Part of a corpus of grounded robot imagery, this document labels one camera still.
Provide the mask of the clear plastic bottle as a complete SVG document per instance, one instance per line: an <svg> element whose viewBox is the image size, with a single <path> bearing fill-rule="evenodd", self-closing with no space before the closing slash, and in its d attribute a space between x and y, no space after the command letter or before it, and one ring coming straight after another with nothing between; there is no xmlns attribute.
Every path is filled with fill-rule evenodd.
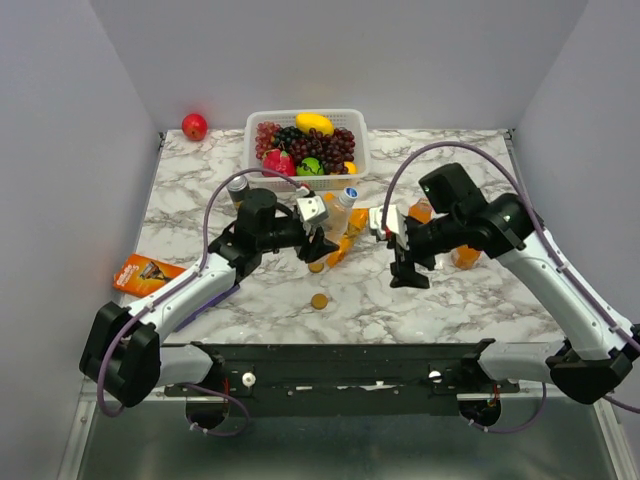
<svg viewBox="0 0 640 480"><path fill-rule="evenodd" d="M323 222L322 228L326 237L336 244L340 243L340 239L347 229L348 221L356 202L350 202L343 198L342 191L338 194L328 192L324 196L329 218Z"/></svg>

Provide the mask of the blue white bottle cap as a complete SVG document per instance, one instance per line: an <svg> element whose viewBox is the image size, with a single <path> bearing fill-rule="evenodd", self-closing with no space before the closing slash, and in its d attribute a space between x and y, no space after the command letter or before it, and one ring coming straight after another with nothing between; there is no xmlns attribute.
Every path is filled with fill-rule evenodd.
<svg viewBox="0 0 640 480"><path fill-rule="evenodd" d="M342 191L342 197L350 202L355 202L358 199L358 192L353 187L347 187Z"/></svg>

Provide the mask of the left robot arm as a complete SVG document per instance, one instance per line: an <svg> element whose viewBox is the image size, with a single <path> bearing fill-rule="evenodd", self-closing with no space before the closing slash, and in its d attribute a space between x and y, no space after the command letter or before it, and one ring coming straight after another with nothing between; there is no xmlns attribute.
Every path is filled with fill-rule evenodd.
<svg viewBox="0 0 640 480"><path fill-rule="evenodd" d="M166 339L207 301L248 277L264 254L292 248L300 260L314 263L335 251L320 227L327 217L323 198L313 193L288 208L270 190L250 190L235 221L206 242L193 266L125 307L109 302L99 309L80 371L125 407L167 385L188 383L201 395L214 393L222 380L214 355L194 344L168 346Z"/></svg>

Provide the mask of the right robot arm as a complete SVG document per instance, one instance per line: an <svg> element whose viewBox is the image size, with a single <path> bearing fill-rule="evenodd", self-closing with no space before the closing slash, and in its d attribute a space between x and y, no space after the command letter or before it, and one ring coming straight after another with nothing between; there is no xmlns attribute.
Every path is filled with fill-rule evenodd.
<svg viewBox="0 0 640 480"><path fill-rule="evenodd" d="M551 383L585 405L614 390L639 357L639 328L571 271L524 201L512 193L487 201L458 163L423 176L419 185L438 218L421 224L386 203L371 222L395 253L392 287L428 288L416 265L432 269L436 255L469 246L515 275L565 335L550 343L490 341L461 365L462 384L480 392L495 380Z"/></svg>

